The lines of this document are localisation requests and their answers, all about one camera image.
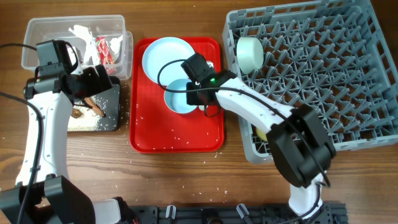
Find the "brown carrot piece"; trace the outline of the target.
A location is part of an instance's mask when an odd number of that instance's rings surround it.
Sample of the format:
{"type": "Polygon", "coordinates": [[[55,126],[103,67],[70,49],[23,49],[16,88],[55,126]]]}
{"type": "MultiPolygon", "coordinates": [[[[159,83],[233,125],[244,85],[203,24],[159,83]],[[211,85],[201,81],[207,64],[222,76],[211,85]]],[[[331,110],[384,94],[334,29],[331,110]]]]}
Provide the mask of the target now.
{"type": "Polygon", "coordinates": [[[91,109],[100,117],[105,117],[105,113],[101,110],[97,104],[91,98],[85,98],[84,102],[91,107],[91,109]]]}

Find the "light blue bowl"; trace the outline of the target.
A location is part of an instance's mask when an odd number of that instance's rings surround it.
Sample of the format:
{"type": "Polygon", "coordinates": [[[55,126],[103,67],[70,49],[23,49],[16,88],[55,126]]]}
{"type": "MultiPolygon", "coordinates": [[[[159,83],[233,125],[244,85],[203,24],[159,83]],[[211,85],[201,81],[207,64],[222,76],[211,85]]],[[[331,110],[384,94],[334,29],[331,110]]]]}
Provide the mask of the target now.
{"type": "MultiPolygon", "coordinates": [[[[174,80],[167,86],[169,90],[186,90],[186,84],[189,79],[174,80]]],[[[188,105],[186,102],[186,93],[174,93],[166,91],[164,93],[164,101],[167,107],[178,114],[188,114],[197,108],[197,105],[188,105]]]]}

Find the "brown food scrap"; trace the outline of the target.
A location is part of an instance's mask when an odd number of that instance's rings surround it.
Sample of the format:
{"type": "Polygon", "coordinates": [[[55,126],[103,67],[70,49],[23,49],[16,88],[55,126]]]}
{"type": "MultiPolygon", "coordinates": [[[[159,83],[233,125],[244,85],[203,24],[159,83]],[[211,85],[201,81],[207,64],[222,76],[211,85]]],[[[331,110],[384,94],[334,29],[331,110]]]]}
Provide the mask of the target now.
{"type": "Polygon", "coordinates": [[[78,119],[83,116],[83,113],[79,109],[72,108],[71,116],[72,116],[72,118],[78,119]]]}

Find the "large light blue plate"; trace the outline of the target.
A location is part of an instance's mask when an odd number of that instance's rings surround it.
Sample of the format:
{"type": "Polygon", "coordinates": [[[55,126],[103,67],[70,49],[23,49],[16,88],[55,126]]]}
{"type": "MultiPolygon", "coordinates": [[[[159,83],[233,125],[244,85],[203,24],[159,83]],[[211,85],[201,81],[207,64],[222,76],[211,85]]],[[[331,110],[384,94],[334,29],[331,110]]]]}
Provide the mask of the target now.
{"type": "MultiPolygon", "coordinates": [[[[193,47],[188,42],[176,37],[164,37],[155,40],[146,48],[142,57],[142,67],[146,76],[157,84],[158,73],[166,63],[179,59],[185,60],[194,53],[193,47]]],[[[160,83],[163,86],[178,79],[188,78],[181,63],[175,62],[163,69],[160,75],[160,83]]]]}

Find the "light green bowl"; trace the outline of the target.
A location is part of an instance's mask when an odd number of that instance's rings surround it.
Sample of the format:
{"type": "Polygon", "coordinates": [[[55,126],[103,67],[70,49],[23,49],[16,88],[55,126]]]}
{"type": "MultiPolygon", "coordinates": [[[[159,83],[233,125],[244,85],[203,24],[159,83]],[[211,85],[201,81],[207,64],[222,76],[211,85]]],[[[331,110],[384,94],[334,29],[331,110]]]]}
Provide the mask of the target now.
{"type": "Polygon", "coordinates": [[[264,50],[259,39],[254,37],[241,37],[236,46],[236,56],[240,70],[249,74],[262,68],[264,50]]]}

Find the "yellow plastic cup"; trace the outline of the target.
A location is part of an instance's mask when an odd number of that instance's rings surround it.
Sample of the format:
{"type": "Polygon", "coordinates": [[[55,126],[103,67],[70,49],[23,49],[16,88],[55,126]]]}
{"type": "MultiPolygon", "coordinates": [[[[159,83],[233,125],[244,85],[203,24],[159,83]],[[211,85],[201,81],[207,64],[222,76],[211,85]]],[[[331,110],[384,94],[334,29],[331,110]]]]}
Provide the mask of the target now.
{"type": "Polygon", "coordinates": [[[258,127],[256,127],[256,135],[258,136],[258,138],[260,138],[262,141],[267,142],[267,136],[266,133],[264,133],[263,131],[261,131],[258,127]]]}

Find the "white plastic spoon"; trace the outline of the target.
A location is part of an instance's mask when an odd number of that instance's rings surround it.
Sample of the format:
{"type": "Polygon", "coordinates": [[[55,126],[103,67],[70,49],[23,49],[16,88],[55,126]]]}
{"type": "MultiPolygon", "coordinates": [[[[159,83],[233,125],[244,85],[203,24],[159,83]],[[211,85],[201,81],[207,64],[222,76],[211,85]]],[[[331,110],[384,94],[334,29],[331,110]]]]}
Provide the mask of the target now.
{"type": "Polygon", "coordinates": [[[201,110],[201,111],[207,111],[208,110],[208,105],[199,105],[198,106],[198,108],[201,110]]]}

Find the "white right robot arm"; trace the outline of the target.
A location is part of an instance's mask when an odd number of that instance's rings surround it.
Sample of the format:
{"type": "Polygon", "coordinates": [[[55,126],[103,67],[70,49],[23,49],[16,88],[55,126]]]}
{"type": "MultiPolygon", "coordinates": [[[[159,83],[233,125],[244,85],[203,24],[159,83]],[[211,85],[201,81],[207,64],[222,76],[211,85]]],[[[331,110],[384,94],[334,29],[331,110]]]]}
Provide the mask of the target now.
{"type": "Polygon", "coordinates": [[[229,70],[219,73],[199,53],[183,60],[181,67],[191,80],[189,105],[216,104],[259,128],[267,138],[274,164],[290,184],[289,207],[299,219],[309,220],[322,206],[321,188],[336,149],[309,105],[294,108],[272,101],[249,88],[229,70]]]}

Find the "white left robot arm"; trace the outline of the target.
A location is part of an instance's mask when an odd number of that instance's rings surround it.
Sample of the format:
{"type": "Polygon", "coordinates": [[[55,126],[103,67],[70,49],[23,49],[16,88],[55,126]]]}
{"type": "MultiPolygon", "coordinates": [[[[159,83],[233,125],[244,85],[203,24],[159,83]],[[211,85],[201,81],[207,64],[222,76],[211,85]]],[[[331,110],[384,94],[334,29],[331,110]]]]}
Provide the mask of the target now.
{"type": "Polygon", "coordinates": [[[73,104],[113,87],[102,65],[76,75],[72,45],[37,44],[40,65],[24,88],[29,127],[24,162],[14,188],[1,192],[1,211],[11,223],[121,223],[116,198],[92,202],[68,178],[67,129],[73,104]]]}

